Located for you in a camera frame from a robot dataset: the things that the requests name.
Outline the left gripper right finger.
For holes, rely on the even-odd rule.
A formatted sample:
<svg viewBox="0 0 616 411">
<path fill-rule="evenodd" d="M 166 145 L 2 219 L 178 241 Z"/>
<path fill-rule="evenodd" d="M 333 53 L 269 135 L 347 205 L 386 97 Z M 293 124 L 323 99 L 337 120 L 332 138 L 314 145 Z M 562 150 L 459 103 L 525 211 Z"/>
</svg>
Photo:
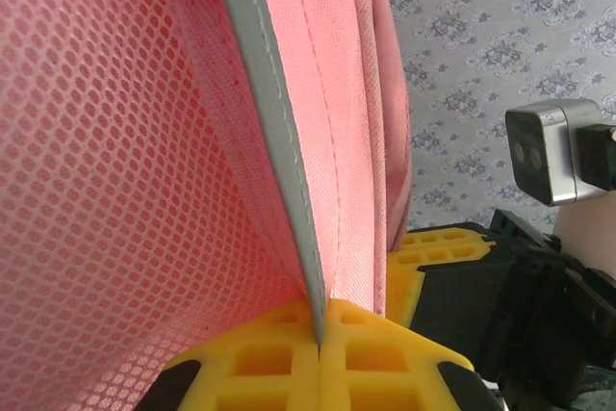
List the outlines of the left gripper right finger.
<svg viewBox="0 0 616 411">
<path fill-rule="evenodd" d="M 500 410 L 463 355 L 349 301 L 327 306 L 321 410 Z"/>
</svg>

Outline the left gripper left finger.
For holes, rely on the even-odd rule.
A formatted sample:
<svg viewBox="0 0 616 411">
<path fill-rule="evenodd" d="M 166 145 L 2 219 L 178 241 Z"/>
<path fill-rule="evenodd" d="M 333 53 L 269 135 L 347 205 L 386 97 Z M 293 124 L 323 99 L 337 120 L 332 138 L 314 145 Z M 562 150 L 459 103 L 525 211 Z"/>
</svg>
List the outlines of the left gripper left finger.
<svg viewBox="0 0 616 411">
<path fill-rule="evenodd" d="M 145 410 L 316 410 L 319 356 L 307 301 L 292 300 L 173 357 Z"/>
</svg>

